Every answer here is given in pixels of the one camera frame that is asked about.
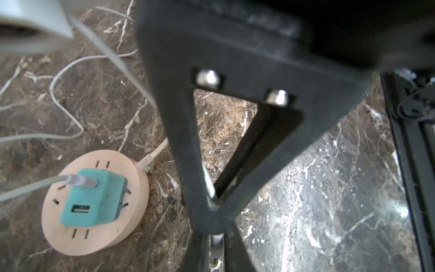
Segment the pink round power strip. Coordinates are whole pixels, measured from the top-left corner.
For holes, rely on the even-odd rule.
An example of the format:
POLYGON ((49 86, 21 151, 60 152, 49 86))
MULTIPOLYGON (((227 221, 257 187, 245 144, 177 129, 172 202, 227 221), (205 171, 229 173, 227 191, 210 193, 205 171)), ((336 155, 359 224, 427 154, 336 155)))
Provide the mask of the pink round power strip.
POLYGON ((120 214, 113 222, 66 226, 61 222, 61 214, 72 187, 63 182, 49 187, 41 212, 43 234, 52 248, 69 256, 89 255, 126 239, 142 220, 150 196, 147 175, 137 167, 136 161, 124 154, 113 150, 92 151, 72 161, 60 174, 76 175, 85 168, 119 174, 126 179, 126 188, 118 202, 120 214))

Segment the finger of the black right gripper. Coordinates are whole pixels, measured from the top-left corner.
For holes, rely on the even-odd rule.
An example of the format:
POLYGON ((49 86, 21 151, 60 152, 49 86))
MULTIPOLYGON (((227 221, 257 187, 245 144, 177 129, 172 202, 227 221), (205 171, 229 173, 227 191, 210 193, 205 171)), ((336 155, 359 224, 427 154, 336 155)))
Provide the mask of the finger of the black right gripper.
POLYGON ((236 151, 215 183, 221 197, 231 182, 243 179, 302 122, 302 112, 289 107, 258 104, 257 113, 236 151))
POLYGON ((370 73, 308 53, 293 40, 244 26, 188 28, 158 22, 139 43, 152 93, 178 168, 195 230, 225 232, 258 191, 335 125, 364 96, 370 73), (208 89, 252 103, 302 112, 301 124, 264 161, 212 202, 207 194, 194 90, 200 72, 221 82, 208 89))

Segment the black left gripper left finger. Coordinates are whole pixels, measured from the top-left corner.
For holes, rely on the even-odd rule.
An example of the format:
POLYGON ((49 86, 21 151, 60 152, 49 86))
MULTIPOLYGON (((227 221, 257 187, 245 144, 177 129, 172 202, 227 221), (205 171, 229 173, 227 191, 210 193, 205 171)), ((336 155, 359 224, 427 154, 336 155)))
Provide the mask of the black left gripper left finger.
POLYGON ((187 250, 178 272, 208 272, 209 270, 209 236, 198 232, 192 233, 187 250))

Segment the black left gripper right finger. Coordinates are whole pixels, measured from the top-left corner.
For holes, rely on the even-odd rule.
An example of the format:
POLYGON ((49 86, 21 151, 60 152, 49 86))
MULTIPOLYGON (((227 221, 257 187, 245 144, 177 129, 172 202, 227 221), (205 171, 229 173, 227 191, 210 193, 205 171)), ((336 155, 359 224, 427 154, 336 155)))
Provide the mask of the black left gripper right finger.
POLYGON ((256 272, 236 224, 224 234, 224 268, 226 272, 256 272))

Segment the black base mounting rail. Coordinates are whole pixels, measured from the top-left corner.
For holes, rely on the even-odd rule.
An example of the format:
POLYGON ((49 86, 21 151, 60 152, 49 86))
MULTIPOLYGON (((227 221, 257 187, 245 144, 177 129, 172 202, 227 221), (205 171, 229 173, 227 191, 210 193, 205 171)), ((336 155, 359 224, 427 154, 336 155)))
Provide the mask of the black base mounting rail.
POLYGON ((422 270, 435 269, 435 75, 380 75, 422 270))

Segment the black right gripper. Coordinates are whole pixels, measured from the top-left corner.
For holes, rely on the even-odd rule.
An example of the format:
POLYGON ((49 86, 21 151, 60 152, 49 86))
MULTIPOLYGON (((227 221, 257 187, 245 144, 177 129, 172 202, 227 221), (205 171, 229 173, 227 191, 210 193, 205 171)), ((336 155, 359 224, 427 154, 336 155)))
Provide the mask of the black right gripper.
POLYGON ((244 26, 293 40, 322 57, 362 68, 435 66, 433 1, 139 1, 135 35, 158 22, 188 28, 244 26))

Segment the teal usb charger adapter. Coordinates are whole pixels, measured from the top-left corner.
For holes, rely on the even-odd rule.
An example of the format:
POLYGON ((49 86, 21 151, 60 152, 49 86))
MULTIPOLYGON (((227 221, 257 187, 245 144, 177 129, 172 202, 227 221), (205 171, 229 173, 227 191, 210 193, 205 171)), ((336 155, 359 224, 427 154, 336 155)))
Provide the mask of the teal usb charger adapter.
POLYGON ((60 222, 65 226, 91 227, 115 221, 121 212, 128 180, 119 174, 85 168, 79 176, 92 178, 92 188, 72 186, 60 222))

